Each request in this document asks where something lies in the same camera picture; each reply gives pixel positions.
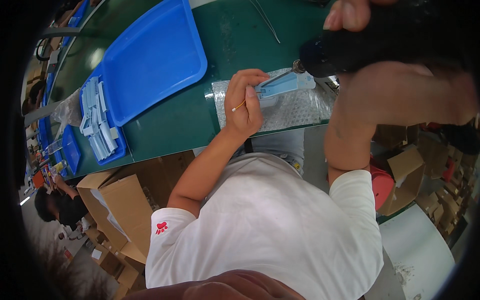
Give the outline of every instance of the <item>plastic water bottle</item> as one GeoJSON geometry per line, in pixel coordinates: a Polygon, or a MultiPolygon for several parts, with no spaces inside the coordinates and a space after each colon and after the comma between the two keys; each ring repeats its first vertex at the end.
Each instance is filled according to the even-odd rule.
{"type": "Polygon", "coordinates": [[[61,142],[62,142],[62,139],[59,139],[59,140],[54,141],[50,145],[48,145],[47,149],[46,149],[48,155],[52,155],[56,151],[59,151],[60,149],[62,149],[63,146],[61,145],[61,142]]]}
{"type": "Polygon", "coordinates": [[[55,177],[55,175],[60,174],[60,172],[67,167],[67,161],[64,159],[61,162],[57,163],[56,165],[52,166],[50,169],[50,173],[52,175],[52,178],[55,177]]]}

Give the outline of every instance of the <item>yellow wire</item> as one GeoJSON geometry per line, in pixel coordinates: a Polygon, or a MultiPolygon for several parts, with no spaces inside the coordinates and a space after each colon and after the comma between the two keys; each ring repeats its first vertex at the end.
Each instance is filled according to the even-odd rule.
{"type": "Polygon", "coordinates": [[[242,105],[243,105],[243,103],[245,103],[245,101],[247,101],[247,99],[245,99],[245,100],[244,100],[242,103],[240,103],[240,105],[238,105],[237,107],[235,107],[235,108],[232,108],[232,111],[235,111],[235,110],[237,110],[237,109],[238,109],[240,106],[242,106],[242,105]]]}

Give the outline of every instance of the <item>red paw print logo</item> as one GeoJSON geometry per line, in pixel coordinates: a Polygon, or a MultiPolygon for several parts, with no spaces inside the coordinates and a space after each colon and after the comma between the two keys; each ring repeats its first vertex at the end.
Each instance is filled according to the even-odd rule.
{"type": "Polygon", "coordinates": [[[162,233],[162,232],[164,232],[165,230],[168,229],[166,222],[158,223],[158,224],[156,225],[156,227],[157,227],[158,229],[156,230],[155,234],[160,234],[160,233],[162,233]]]}

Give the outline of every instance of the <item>white t-shirt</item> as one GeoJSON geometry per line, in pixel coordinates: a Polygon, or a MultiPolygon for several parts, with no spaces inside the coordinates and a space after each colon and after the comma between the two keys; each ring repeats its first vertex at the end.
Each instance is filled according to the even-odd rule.
{"type": "Polygon", "coordinates": [[[244,269],[306,300],[356,300],[383,266],[374,207],[365,170],[338,177],[329,197],[276,156],[240,156],[227,165],[198,219],[178,208],[152,214],[146,286],[244,269]]]}

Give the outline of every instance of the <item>fingernail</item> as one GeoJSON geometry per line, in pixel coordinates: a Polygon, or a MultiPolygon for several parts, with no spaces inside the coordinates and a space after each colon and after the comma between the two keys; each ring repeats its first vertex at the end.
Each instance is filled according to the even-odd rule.
{"type": "Polygon", "coordinates": [[[355,8],[349,2],[343,3],[343,28],[349,29],[357,26],[355,8]]]}
{"type": "Polygon", "coordinates": [[[247,90],[248,97],[255,97],[257,95],[257,93],[255,92],[255,89],[249,85],[246,87],[246,90],[247,90]]]}
{"type": "Polygon", "coordinates": [[[328,14],[327,18],[325,19],[324,30],[329,30],[332,27],[335,17],[336,17],[336,10],[333,10],[328,14]]]}

